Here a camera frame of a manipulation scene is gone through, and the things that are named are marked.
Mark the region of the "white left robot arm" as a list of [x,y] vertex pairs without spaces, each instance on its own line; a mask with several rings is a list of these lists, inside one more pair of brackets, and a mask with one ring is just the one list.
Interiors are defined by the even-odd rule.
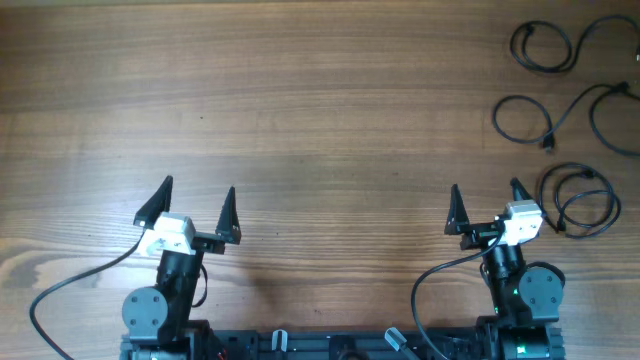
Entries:
[[241,241],[236,189],[230,187],[212,233],[198,231],[189,216],[170,210],[173,177],[167,176],[136,212],[133,224],[143,229],[137,251],[161,253],[155,284],[132,291],[122,305],[128,328],[120,357],[135,359],[226,359],[228,352],[207,320],[192,320],[198,280],[208,277],[207,253],[225,252]]

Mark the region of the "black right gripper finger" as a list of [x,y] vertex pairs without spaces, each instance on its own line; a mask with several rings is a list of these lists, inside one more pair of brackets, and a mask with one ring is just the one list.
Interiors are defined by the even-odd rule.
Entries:
[[461,235],[470,231],[470,220],[464,207],[459,186],[451,187],[450,207],[444,228],[445,235]]
[[524,185],[520,182],[517,177],[514,177],[510,180],[510,186],[513,194],[513,201],[518,203],[533,203],[534,199],[526,190]]

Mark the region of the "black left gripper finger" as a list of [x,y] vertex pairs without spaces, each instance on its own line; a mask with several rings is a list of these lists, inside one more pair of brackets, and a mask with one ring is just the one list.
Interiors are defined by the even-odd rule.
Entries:
[[170,210],[172,189],[173,177],[167,175],[156,192],[136,212],[133,225],[152,229],[160,215]]
[[242,237],[238,213],[236,209],[236,189],[229,188],[216,226],[216,234],[222,241],[239,244]]

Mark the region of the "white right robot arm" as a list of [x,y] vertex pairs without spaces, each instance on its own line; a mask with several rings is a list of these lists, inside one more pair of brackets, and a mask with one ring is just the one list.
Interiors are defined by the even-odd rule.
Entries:
[[521,246],[538,237],[544,212],[518,179],[511,180],[514,200],[493,221],[472,223],[459,187],[451,188],[444,233],[460,235],[460,248],[478,250],[482,277],[491,294],[493,316],[475,326],[480,359],[557,360],[566,357],[559,307],[566,278],[546,262],[525,261]]

